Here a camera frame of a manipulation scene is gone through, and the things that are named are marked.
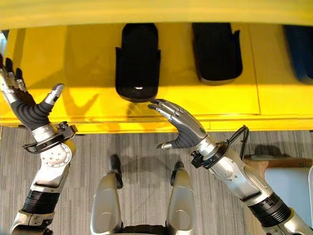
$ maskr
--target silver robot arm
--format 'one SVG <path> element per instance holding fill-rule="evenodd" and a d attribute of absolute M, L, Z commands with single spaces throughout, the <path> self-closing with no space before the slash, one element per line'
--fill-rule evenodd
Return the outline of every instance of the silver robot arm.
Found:
<path fill-rule="evenodd" d="M 10 59 L 2 64 L 0 55 L 0 88 L 15 115 L 27 127 L 36 140 L 24 145 L 30 153 L 40 153 L 41 167 L 38 170 L 22 209 L 16 215 L 10 234 L 52 235 L 47 226 L 52 223 L 54 209 L 66 181 L 69 162 L 75 154 L 71 138 L 77 132 L 75 126 L 62 122 L 57 126 L 49 122 L 48 115 L 61 95 L 63 84 L 57 84 L 46 98 L 36 104 L 28 93 L 17 68 L 13 73 Z"/>
<path fill-rule="evenodd" d="M 313 230 L 275 194 L 267 182 L 256 175 L 229 150 L 229 142 L 215 143 L 203 126 L 182 107 L 164 99 L 148 105 L 177 127 L 179 137 L 158 146 L 162 149 L 194 147 L 195 167 L 203 166 L 222 180 L 251 210 L 268 235 L 313 235 Z"/>

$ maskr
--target floor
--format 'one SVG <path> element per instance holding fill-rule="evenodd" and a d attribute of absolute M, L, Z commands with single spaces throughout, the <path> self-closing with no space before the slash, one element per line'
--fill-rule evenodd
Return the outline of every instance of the floor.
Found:
<path fill-rule="evenodd" d="M 232 133 L 211 133 L 222 141 Z M 158 150 L 158 143 L 176 134 L 105 134 L 76 136 L 77 152 L 56 207 L 51 225 L 55 235 L 89 233 L 92 197 L 108 156 L 122 161 L 124 187 L 119 191 L 122 219 L 126 226 L 165 223 L 171 187 L 170 176 L 177 160 L 183 161 L 196 194 L 197 234 L 263 235 L 252 214 L 227 188 L 205 169 L 191 164 L 190 150 Z M 29 186 L 40 166 L 39 156 L 23 150 L 33 142 L 25 129 L 3 127 L 0 135 L 0 227 L 7 231 L 22 207 Z M 240 148 L 240 142 L 233 144 Z M 309 131 L 252 132 L 246 154 L 290 155 L 312 158 L 313 135 Z"/>

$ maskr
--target black holder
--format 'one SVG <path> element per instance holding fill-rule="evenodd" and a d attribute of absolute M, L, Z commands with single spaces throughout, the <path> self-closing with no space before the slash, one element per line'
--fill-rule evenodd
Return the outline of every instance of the black holder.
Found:
<path fill-rule="evenodd" d="M 116 47 L 115 88 L 125 100 L 147 102 L 158 90 L 161 53 L 153 23 L 128 23 Z"/>
<path fill-rule="evenodd" d="M 232 81 L 243 71 L 239 31 L 230 23 L 193 23 L 194 55 L 199 80 L 209 85 Z"/>

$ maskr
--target black cable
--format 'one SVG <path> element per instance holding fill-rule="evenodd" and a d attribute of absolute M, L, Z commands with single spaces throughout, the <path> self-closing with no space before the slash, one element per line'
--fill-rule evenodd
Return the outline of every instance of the black cable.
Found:
<path fill-rule="evenodd" d="M 241 135 L 244 134 L 244 138 L 241 141 L 242 145 L 241 145 L 241 150 L 240 150 L 240 159 L 243 160 L 244 159 L 244 153 L 245 153 L 245 149 L 246 149 L 246 143 L 248 141 L 249 138 L 249 134 L 250 134 L 250 130 L 247 126 L 243 125 L 241 128 L 239 128 L 230 138 L 229 140 L 226 140 L 224 142 L 219 142 L 217 143 L 217 145 L 220 144 L 227 144 L 226 146 L 226 152 L 229 149 L 229 146 Z"/>

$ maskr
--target yellow shelf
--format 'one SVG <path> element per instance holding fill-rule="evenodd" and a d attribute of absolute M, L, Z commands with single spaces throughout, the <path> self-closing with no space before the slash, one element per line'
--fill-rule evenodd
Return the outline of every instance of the yellow shelf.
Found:
<path fill-rule="evenodd" d="M 252 22 L 313 25 L 311 0 L 3 0 L 0 30 L 124 22 Z"/>
<path fill-rule="evenodd" d="M 53 26 L 11 30 L 8 57 L 21 67 L 36 101 L 54 84 L 66 85 L 50 120 L 67 120 L 80 133 L 172 132 L 147 108 L 115 91 L 115 47 L 125 24 Z M 294 77 L 281 26 L 233 23 L 240 30 L 243 73 L 232 83 L 198 81 L 190 23 L 157 23 L 161 49 L 157 97 L 181 104 L 207 130 L 313 129 L 313 86 Z M 0 124 L 18 125 L 0 97 Z"/>

